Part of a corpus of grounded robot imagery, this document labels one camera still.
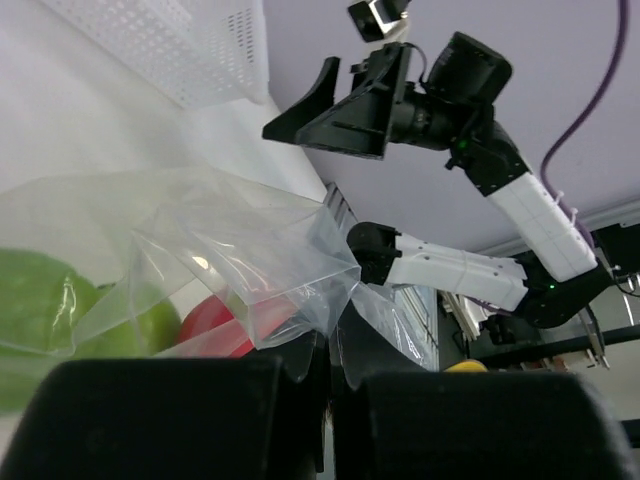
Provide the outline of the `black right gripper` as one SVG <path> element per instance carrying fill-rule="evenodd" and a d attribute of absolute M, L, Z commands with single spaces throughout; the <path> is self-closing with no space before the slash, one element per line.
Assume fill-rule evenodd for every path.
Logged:
<path fill-rule="evenodd" d="M 392 111 L 404 98 L 409 62 L 410 48 L 402 43 L 372 52 L 363 80 L 334 104 L 340 59 L 326 58 L 310 90 L 267 123 L 262 138 L 380 159 L 390 140 Z"/>

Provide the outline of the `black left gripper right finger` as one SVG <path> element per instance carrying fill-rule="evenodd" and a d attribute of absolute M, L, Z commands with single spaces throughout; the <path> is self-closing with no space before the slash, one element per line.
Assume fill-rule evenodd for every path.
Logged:
<path fill-rule="evenodd" d="M 552 373 L 384 373 L 334 404 L 338 479 L 636 479 L 620 422 Z"/>

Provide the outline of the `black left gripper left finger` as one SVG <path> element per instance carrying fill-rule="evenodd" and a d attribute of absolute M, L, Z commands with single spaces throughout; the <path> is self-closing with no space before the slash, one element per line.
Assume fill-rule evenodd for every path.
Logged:
<path fill-rule="evenodd" d="M 70 361 L 25 409 L 5 479 L 313 479 L 320 417 L 277 358 Z"/>

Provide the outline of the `red fake tomato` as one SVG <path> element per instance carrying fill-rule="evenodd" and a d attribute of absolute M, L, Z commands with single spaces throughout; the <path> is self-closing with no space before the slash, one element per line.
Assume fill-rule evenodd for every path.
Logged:
<path fill-rule="evenodd" d="M 269 339 L 297 310 L 283 297 L 246 309 L 236 295 L 227 304 L 211 295 L 185 317 L 176 341 L 178 351 L 195 357 L 242 357 L 255 349 L 256 342 Z"/>

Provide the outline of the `clear zip top bag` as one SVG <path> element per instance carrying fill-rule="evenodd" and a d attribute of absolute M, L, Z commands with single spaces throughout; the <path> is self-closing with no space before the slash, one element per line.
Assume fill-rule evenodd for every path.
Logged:
<path fill-rule="evenodd" d="M 1 196 L 1 251 L 44 253 L 96 286 L 134 296 L 153 286 L 181 319 L 211 295 L 249 309 L 290 300 L 297 312 L 264 349 L 332 333 L 353 304 L 417 365 L 438 367 L 427 332 L 386 288 L 369 286 L 321 203 L 211 168 L 178 168 L 35 180 Z"/>

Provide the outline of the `green fake apple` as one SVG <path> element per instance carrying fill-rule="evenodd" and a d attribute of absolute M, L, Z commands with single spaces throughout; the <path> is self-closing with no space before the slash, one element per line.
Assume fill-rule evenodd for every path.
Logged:
<path fill-rule="evenodd" d="M 1 411 L 26 407 L 60 362 L 155 355 L 173 346 L 178 311 L 153 286 L 127 293 L 96 286 L 72 265 L 37 251 L 1 251 Z"/>

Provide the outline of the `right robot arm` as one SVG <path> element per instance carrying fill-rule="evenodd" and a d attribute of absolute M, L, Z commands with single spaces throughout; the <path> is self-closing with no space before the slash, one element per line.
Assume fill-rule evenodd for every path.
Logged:
<path fill-rule="evenodd" d="M 324 61 L 308 93 L 267 123 L 266 140 L 382 159 L 389 144 L 446 151 L 479 194 L 515 226 L 529 253 L 498 258 L 439 246 L 361 222 L 347 242 L 367 284 L 421 285 L 462 295 L 538 329 L 565 324 L 613 281 L 561 197 L 530 169 L 494 117 L 512 68 L 456 33 L 427 80 L 407 80 L 414 45 L 390 42 L 351 68 L 350 94 L 334 97 L 340 66 Z"/>

